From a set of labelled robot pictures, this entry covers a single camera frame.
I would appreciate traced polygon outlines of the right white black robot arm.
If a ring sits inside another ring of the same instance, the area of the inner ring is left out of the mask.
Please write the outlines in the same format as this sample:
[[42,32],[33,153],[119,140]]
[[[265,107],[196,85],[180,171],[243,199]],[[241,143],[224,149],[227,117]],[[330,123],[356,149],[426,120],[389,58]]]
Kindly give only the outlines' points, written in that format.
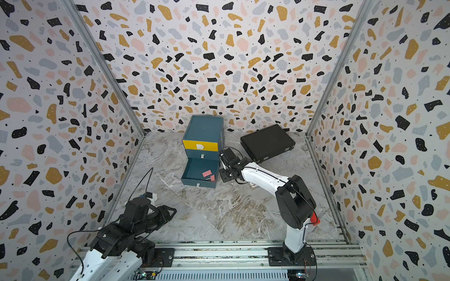
[[281,218],[287,225],[286,238],[281,248],[275,248],[270,261],[297,265],[306,260],[306,233],[310,226],[320,223],[315,213],[316,202],[303,179],[297,175],[281,176],[248,159],[229,162],[221,160],[219,170],[223,182],[243,180],[272,194],[278,204]]

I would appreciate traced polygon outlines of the teal bottom drawer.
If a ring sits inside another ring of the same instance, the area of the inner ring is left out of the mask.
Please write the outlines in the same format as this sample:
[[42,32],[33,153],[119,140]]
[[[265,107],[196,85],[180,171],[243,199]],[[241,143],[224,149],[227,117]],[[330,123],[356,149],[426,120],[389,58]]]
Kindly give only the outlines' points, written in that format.
[[[202,173],[207,170],[212,171],[215,175],[216,181],[210,181],[210,176],[203,177]],[[209,159],[195,159],[189,158],[181,177],[181,182],[185,186],[206,187],[215,189],[218,181],[219,161]]]

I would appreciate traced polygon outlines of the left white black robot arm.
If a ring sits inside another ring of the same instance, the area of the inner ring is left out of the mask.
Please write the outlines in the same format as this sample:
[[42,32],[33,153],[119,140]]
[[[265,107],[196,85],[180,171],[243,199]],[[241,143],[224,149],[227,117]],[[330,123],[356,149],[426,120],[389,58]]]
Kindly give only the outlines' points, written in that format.
[[96,231],[73,281],[154,280],[172,266],[173,248],[156,249],[147,236],[170,222],[177,210],[156,207],[145,196],[128,201],[118,220]]

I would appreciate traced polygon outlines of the teal drawer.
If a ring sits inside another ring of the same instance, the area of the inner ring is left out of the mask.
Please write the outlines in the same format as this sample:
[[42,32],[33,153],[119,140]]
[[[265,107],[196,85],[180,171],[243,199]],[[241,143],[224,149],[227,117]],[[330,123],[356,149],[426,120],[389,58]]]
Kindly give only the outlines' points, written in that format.
[[199,151],[194,149],[186,149],[185,152],[188,158],[219,160],[218,151]]
[[[210,181],[210,176],[203,177],[202,173],[207,170],[212,171],[215,175],[216,181]],[[219,161],[209,159],[195,159],[189,158],[181,177],[181,182],[185,186],[206,187],[215,189],[218,181]]]

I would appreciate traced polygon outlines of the yellow top drawer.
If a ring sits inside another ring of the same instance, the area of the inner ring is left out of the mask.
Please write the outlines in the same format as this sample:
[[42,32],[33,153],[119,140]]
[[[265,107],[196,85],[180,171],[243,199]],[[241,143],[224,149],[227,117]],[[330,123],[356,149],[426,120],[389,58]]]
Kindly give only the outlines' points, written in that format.
[[219,144],[217,142],[205,142],[199,140],[186,140],[183,141],[184,148],[189,150],[197,150],[197,151],[210,151],[210,152],[218,152]]

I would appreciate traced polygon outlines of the pink binder clip top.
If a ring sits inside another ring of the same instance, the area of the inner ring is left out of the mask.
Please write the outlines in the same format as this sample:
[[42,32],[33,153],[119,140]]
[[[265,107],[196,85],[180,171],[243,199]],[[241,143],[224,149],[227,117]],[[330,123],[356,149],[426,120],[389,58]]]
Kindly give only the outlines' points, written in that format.
[[207,170],[206,172],[203,172],[202,175],[203,175],[203,177],[210,176],[210,175],[212,175],[212,171],[211,170]]

